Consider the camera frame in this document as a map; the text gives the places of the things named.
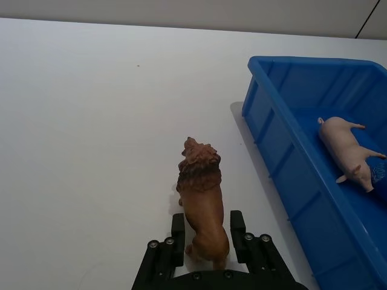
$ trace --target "screw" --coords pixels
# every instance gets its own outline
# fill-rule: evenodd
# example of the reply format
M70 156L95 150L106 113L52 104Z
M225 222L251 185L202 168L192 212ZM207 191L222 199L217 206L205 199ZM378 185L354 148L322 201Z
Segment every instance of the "screw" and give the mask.
M253 236L252 234L245 234L245 235L244 235L244 238L245 238L246 240L252 240L252 239L254 238L254 236Z
M269 236L266 236L266 235L263 235L261 237L261 240L263 240L264 242L269 242L270 241L270 237Z
M200 275L200 273L193 273L193 274L192 274L192 278L193 278L194 280L200 280L201 275Z
M224 272L224 276L225 276L226 279L231 279L232 278L232 272L226 271L226 272Z
M154 249L158 246L158 242L156 240L152 240L148 243L148 247Z
M168 237L166 240L165 240L165 243L167 245L173 245L173 243L175 242L174 238L173 237Z

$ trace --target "blue plastic bin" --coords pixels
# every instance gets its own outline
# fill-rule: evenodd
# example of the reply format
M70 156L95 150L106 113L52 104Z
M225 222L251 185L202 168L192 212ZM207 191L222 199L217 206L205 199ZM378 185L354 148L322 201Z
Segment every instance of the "blue plastic bin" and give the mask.
M242 114L324 290L387 290L387 204L340 170L317 118L340 116L360 145L387 152L387 71L374 62L252 57Z

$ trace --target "pig figurine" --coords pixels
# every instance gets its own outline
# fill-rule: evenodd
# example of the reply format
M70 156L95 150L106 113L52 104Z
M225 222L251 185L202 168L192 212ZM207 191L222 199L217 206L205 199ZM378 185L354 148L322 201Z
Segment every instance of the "pig figurine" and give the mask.
M336 179L341 183L350 179L359 183L366 192L374 189L371 182L371 171L365 160L370 156L386 159L386 155L360 146L351 132L351 128L365 129L360 124L350 123L343 118L332 117L327 121L318 118L321 124L320 139L327 147L343 175Z

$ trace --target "white table surface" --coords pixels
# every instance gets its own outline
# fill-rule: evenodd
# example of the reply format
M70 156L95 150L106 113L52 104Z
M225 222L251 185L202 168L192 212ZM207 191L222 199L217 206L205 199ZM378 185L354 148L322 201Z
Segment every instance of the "white table surface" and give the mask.
M255 55L386 66L387 41L0 19L0 288L130 289L192 136L222 156L227 232L241 210L318 289L240 117Z

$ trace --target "blue object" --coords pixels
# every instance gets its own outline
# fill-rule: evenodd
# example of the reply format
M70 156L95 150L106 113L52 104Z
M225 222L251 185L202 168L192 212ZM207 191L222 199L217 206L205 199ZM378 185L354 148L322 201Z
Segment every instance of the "blue object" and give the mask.
M374 194L387 202L387 162L382 161L375 166L370 166Z
M387 71L374 62L252 57L242 114L323 290L387 290L387 205L342 172L318 137L338 116L387 152ZM368 158L373 166L380 159Z

